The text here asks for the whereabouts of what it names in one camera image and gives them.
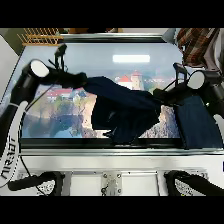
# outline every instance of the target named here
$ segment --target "navy fabric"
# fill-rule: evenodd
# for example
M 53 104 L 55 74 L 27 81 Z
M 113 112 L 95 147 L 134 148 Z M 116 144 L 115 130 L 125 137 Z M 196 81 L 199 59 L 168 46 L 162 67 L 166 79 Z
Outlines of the navy fabric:
M 130 90 L 106 77 L 88 78 L 83 88 L 97 95 L 93 129 L 111 130 L 106 136 L 114 143 L 130 143 L 159 122 L 161 103 L 147 91 Z
M 177 108 L 179 128 L 187 149 L 222 148 L 223 140 L 215 119 L 208 113 L 199 96 L 191 96 Z

